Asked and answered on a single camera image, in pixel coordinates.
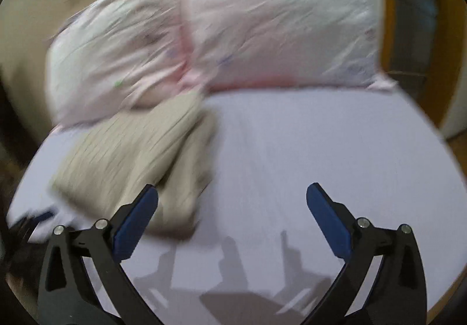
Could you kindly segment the lavender bed sheet mattress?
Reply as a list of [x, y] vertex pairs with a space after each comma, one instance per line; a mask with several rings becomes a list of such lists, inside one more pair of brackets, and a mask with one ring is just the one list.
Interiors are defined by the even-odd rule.
[[376, 226], [412, 227], [435, 305], [466, 264], [466, 186], [403, 93], [270, 91], [208, 100], [214, 179], [185, 244], [144, 239], [124, 269], [166, 324], [299, 324], [340, 261], [306, 206], [318, 182]]

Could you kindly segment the pink floral pillow right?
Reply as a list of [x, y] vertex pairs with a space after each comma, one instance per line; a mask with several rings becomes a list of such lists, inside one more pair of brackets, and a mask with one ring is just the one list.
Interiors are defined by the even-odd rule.
[[348, 86], [390, 90], [372, 0], [181, 0], [186, 77], [212, 90]]

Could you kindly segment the pink tree print pillow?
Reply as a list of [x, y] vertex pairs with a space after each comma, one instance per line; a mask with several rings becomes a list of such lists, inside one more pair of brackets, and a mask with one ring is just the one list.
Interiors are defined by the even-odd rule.
[[46, 97], [58, 126], [153, 107], [185, 90], [181, 0], [97, 0], [46, 54]]

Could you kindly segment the wooden headboard frame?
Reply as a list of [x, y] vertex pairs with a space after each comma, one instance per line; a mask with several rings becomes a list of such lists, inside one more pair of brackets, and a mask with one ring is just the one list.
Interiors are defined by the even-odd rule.
[[441, 128], [466, 61], [465, 0], [385, 0], [381, 64]]

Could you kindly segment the beige cable knit sweater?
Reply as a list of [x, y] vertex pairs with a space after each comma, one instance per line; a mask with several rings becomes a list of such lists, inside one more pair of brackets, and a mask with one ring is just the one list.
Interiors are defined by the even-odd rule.
[[110, 218], [151, 184], [158, 208], [147, 232], [190, 237], [212, 177], [217, 125], [199, 93], [175, 96], [149, 111], [120, 112], [81, 137], [51, 187], [86, 215]]

